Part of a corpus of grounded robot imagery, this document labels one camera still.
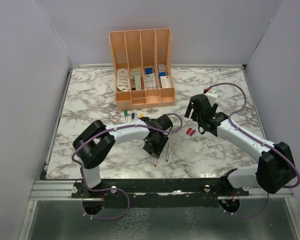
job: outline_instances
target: marble surface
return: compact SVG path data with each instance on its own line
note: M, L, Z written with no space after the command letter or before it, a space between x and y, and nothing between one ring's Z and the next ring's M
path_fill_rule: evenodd
M142 148L143 141L131 141L112 148L100 165L104 179L147 178L212 178L219 177L233 168L257 165L246 153L230 142L210 133L200 135L197 124L184 118L190 97L200 94L214 83L238 84L247 94L246 109L233 116L244 128L262 136L260 124L250 97L244 73L240 68L173 68L172 77L176 90L175 106L134 110L139 116L158 118L162 114L177 113L182 116L183 127L170 134L169 162L165 161L166 150L161 154L157 167L155 157ZM105 124L125 122L123 111L115 104L115 75L113 69L74 69L66 100L63 106L57 134L47 170L46 179L79 179L79 166L71 161L72 143L94 120ZM218 111L229 114L244 103L243 96L232 86L220 86ZM175 126L179 124L172 117ZM186 135L188 128L197 130L193 136Z

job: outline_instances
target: metal frame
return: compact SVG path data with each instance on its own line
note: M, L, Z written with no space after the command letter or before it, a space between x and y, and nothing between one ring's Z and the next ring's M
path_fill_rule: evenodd
M47 153L47 157L45 160L45 166L44 170L48 169L48 165L50 162L50 157L52 154L52 149L53 145L55 142L58 126L59 126L59 121L60 117L63 111L63 107L65 104L66 100L66 95L68 92L68 87L69 83L71 80L72 72L73 69L83 69L83 68L99 68L99 69L104 69L104 68L113 68L112 64L89 64L89 65L74 65L70 66L69 73L67 76L66 80L66 85L63 93L63 97L61 100L60 108L57 114L57 121L54 126L51 142L49 145L49 150ZM179 64L173 64L172 67L175 68L240 68L243 70L244 78L247 82L247 86L250 92L250 96L252 98L252 102L255 107L255 111L257 114L257 118L260 123L261 131L263 134L263 137L267 139L257 106L255 104L255 100L253 97L253 94L251 93L249 82L247 80L247 75L245 72L245 69L243 68L242 65L179 65ZM36 180L33 183L32 190L30 193L29 197L29 202L27 206L27 210L25 213L25 217L21 226L20 230L20 235L19 235L19 240L26 240L29 238L32 223L35 217L35 212L36 212L36 207L37 207L37 202L38 201L101 201L100 198L71 198L72 192L71 189L73 187L73 184L75 182L81 182L81 180ZM178 192L177 194L187 194L188 192ZM261 188L251 188L249 189L249 196L241 196L241 199L261 199L261 198L266 198L267 195L265 191ZM287 188L282 188L280 191L278 191L275 195L272 195L271 198L285 198L286 205L289 211L289 215L292 219L293 222L293 227L295 229L297 238L300 240L300 219L299 216L296 214L296 206L295 206L295 201L293 199L293 192ZM228 196L220 196L218 199L223 199Z

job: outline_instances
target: gray floor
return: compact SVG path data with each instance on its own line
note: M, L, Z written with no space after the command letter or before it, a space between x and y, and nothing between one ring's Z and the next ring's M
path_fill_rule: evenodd
M238 213L251 215L265 199L243 199ZM107 209L114 216L121 209ZM261 217L240 219L219 208L132 208L115 221L90 220L80 201L38 202L31 240L295 240L284 198L271 199Z

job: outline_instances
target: gray wall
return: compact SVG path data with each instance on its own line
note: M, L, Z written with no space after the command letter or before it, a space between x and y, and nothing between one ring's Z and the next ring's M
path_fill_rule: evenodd
M246 72L267 137L290 145L300 171L300 0L282 1Z
M31 0L0 0L0 240L18 237L69 65Z
M247 64L280 0L35 0L75 65L112 63L109 32L171 28L174 64Z

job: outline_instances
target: table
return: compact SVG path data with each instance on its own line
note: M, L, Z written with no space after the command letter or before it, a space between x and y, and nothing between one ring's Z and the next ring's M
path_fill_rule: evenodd
M233 119L252 133L262 137L262 131L241 67L172 68L175 86L175 106L138 109L138 116L158 118L162 114L177 113L182 116L183 127L170 134L169 162L162 152L157 167L155 157L142 148L143 141L131 141L112 148L100 165L103 179L168 179L168 178L213 178L220 177L233 168L256 166L243 151L210 133L200 135L196 122L184 118L190 97L201 94L209 85L221 82L235 83L247 95L247 106ZM244 103L241 93L232 86L218 87L218 111L229 114ZM113 68L73 69L64 106L59 119L50 161L47 180L81 178L79 166L72 162L73 141L93 121L104 124L125 122L123 111L115 104L115 74ZM177 118L172 117L175 126ZM188 128L197 130L193 136L186 135Z

